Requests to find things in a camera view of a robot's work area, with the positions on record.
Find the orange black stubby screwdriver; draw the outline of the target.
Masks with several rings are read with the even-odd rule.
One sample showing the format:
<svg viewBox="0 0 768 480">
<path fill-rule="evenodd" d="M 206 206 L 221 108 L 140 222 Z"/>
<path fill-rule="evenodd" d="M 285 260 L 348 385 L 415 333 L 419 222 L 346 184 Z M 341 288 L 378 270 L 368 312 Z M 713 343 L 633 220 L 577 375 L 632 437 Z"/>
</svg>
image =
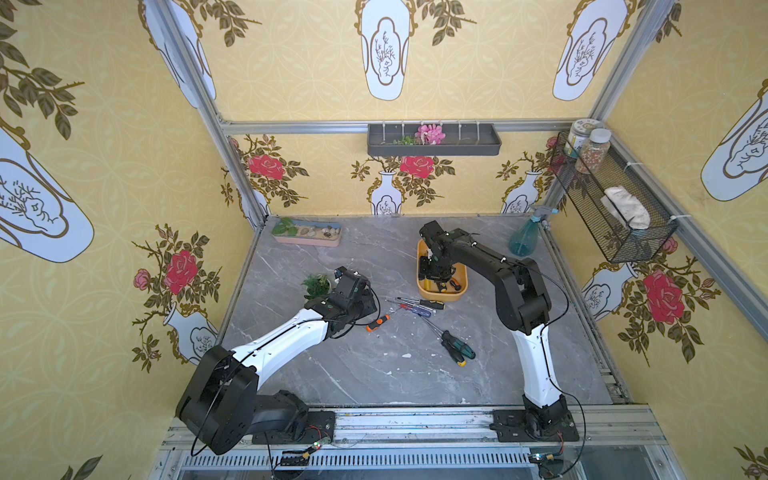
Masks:
<svg viewBox="0 0 768 480">
<path fill-rule="evenodd" d="M 383 324 L 388 322 L 390 319 L 391 319 L 391 315 L 390 314 L 382 315 L 382 316 L 378 317 L 377 319 L 375 319 L 375 320 L 371 321 L 370 323 L 368 323 L 366 325 L 366 331 L 369 332 L 369 333 L 374 332 L 374 331 L 378 330 Z"/>
</svg>

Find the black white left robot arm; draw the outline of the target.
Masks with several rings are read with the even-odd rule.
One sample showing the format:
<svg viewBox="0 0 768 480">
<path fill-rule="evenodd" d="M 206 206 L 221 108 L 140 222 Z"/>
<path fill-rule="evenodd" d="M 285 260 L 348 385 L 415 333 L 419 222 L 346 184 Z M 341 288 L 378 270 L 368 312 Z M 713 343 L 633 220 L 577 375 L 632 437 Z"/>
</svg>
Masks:
<svg viewBox="0 0 768 480">
<path fill-rule="evenodd" d="M 221 455 L 246 436 L 264 444 L 322 436 L 322 428 L 310 426 L 309 407 L 295 394 L 264 395 L 259 389 L 299 354 L 379 311 L 367 277 L 339 267 L 334 281 L 329 293 L 307 301 L 259 339 L 233 349 L 215 345 L 202 356 L 175 410 L 194 444 Z"/>
</svg>

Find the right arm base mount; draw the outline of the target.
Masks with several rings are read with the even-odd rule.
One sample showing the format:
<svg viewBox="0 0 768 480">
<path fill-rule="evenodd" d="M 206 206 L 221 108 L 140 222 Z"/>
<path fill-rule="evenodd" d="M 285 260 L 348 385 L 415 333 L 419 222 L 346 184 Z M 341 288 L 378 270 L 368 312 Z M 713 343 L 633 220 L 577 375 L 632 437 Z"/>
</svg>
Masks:
<svg viewBox="0 0 768 480">
<path fill-rule="evenodd" d="M 497 409 L 489 428 L 499 442 L 576 442 L 581 435 L 570 412 L 543 420 L 525 409 Z"/>
</svg>

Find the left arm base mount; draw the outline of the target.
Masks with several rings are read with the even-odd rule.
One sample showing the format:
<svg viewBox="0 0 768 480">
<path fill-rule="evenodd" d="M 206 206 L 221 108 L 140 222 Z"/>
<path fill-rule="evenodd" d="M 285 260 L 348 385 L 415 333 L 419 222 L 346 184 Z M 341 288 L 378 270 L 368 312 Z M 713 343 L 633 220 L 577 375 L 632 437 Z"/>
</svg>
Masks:
<svg viewBox="0 0 768 480">
<path fill-rule="evenodd" d="M 275 422 L 254 424 L 249 430 L 255 445 L 308 445 L 321 438 L 334 439 L 336 413 L 332 410 L 309 411 L 285 428 L 278 428 Z"/>
</svg>

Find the red blue clear screwdriver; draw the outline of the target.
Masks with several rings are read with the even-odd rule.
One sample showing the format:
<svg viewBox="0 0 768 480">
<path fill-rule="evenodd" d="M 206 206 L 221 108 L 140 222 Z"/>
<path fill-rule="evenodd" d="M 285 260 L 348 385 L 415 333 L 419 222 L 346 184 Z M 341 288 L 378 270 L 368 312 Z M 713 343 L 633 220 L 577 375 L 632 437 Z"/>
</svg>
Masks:
<svg viewBox="0 0 768 480">
<path fill-rule="evenodd" d="M 387 299 L 388 303 L 392 303 L 393 305 L 396 305 L 402 309 L 405 309 L 407 311 L 410 311 L 420 317 L 423 318 L 430 318 L 432 316 L 432 311 L 426 307 L 415 305 L 412 303 L 407 302 L 401 302 L 396 300 Z"/>
</svg>

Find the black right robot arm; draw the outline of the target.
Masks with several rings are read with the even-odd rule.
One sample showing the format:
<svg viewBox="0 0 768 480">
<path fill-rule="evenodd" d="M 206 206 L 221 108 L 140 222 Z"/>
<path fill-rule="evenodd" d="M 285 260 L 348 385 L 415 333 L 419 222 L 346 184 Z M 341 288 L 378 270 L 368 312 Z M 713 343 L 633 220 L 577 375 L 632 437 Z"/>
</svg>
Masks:
<svg viewBox="0 0 768 480">
<path fill-rule="evenodd" d="M 552 301 L 544 275 L 532 259 L 516 260 L 477 242 L 460 228 L 448 231 L 436 221 L 419 230 L 428 249 L 421 270 L 435 283 L 452 278 L 462 264 L 494 287 L 495 308 L 502 324 L 513 332 L 523 370 L 526 414 L 541 428 L 566 419 L 566 394 L 557 383 L 550 361 L 549 330 Z"/>
</svg>

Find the green black handle screwdriver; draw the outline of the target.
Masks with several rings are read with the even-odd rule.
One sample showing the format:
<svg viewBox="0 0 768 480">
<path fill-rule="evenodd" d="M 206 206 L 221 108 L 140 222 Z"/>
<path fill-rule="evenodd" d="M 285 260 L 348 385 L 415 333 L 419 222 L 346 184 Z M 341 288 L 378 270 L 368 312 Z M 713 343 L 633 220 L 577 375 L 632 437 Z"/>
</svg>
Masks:
<svg viewBox="0 0 768 480">
<path fill-rule="evenodd" d="M 466 360 L 467 359 L 473 360 L 476 358 L 475 351 L 464 340 L 451 334 L 448 330 L 444 330 L 444 331 L 445 331 L 445 335 L 452 342 L 453 346 L 463 354 Z"/>
</svg>

